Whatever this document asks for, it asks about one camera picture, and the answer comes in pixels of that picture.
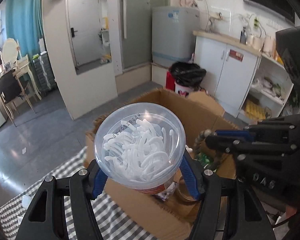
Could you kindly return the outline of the grey washing machine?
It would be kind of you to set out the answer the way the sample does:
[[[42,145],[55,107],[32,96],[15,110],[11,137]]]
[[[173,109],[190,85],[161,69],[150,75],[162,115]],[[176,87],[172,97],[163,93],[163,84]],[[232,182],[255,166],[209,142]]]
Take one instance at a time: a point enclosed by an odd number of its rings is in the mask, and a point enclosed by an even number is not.
[[[170,67],[175,62],[189,62],[200,27],[200,11],[187,7],[156,7],[152,13],[152,59]]]

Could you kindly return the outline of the checkered tablecloth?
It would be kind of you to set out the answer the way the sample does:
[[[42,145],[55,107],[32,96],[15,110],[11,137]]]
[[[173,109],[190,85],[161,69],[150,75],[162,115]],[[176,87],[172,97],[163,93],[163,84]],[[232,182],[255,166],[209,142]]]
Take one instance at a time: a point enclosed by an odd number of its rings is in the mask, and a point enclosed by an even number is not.
[[[86,149],[0,207],[8,239],[154,239],[103,191],[107,176]]]

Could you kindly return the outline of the clear floss pick jar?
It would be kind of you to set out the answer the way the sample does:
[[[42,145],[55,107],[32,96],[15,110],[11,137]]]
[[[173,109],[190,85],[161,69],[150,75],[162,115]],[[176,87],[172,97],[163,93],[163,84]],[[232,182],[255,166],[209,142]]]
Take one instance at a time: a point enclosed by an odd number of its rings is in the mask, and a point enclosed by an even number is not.
[[[97,165],[113,181],[145,194],[166,191],[186,149],[179,118],[164,106],[139,102],[123,106],[97,128]]]

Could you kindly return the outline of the black trash bag bin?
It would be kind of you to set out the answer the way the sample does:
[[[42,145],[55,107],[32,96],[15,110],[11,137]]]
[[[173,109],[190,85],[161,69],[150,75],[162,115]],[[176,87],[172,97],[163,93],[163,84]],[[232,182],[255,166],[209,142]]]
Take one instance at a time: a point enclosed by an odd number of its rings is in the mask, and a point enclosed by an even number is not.
[[[200,89],[206,70],[195,63],[176,62],[169,68],[174,78],[174,91],[187,98],[190,93]]]

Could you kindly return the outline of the black backpack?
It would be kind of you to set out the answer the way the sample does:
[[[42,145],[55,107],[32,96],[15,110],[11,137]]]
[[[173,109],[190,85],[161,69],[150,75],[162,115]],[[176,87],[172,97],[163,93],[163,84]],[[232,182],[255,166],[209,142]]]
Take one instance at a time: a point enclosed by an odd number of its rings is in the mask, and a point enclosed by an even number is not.
[[[5,103],[9,103],[21,94],[21,87],[13,75],[14,72],[15,70],[12,69],[0,78],[0,96]]]

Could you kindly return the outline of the red bag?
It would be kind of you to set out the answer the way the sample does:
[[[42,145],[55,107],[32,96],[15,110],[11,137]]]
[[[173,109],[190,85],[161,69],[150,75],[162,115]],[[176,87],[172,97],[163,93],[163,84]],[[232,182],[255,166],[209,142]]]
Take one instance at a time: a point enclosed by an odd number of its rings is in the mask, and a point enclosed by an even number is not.
[[[166,73],[165,88],[171,91],[175,91],[175,79],[169,71]]]

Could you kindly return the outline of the white desk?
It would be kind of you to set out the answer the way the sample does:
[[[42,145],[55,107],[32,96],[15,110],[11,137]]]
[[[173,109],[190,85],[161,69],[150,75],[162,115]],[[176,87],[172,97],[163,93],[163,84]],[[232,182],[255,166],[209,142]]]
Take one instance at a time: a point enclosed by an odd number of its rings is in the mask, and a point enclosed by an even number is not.
[[[26,55],[26,56],[22,57],[21,59],[16,60],[16,62],[13,64],[13,66],[14,66],[14,69],[17,70],[17,77],[21,77],[25,74],[27,74],[30,77],[34,93],[36,94],[36,96],[39,100],[42,100],[40,91],[37,87],[37,84],[36,84],[36,81],[34,78],[34,75],[30,70],[29,56]]]

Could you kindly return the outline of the wooden chair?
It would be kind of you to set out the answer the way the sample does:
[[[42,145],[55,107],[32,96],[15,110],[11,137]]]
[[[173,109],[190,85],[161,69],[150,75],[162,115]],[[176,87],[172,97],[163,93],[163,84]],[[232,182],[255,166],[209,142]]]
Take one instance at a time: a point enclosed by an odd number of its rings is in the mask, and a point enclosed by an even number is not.
[[[32,111],[36,113],[32,103],[30,102],[28,94],[26,93],[26,90],[28,88],[31,88],[29,82],[27,82],[23,86],[19,77],[17,77],[17,75],[14,73],[6,73],[0,78],[0,100],[2,101],[4,110],[8,118],[10,119],[12,124],[14,124],[14,126],[16,125],[14,123],[13,111],[19,114],[15,104],[15,100],[17,100],[17,98],[21,100],[24,99],[29,105],[30,109],[32,109]]]

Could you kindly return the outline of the white partition cabinet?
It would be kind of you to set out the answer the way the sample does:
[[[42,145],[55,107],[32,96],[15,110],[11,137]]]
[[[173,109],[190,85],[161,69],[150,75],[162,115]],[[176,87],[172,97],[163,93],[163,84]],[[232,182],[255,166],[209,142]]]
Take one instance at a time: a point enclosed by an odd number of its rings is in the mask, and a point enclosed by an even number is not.
[[[151,0],[42,0],[44,38],[72,119],[151,79]]]

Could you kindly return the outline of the white kitchen cabinet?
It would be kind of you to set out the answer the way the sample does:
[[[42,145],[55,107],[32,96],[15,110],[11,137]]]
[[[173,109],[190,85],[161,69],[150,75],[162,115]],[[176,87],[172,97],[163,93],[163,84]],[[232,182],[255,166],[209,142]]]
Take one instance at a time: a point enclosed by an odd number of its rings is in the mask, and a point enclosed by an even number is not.
[[[293,89],[282,64],[231,37],[198,30],[193,34],[194,61],[206,70],[202,87],[227,113],[251,122],[246,104],[252,100],[268,117],[282,113]]]

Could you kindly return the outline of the grey suitcase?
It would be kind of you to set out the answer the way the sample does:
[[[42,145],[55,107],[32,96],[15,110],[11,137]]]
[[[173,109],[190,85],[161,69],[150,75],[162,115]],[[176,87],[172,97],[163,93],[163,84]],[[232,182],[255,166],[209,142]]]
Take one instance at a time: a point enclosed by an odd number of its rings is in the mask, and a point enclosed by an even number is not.
[[[32,60],[36,71],[39,91],[44,95],[57,88],[55,76],[52,71],[51,63],[47,51],[34,55]]]

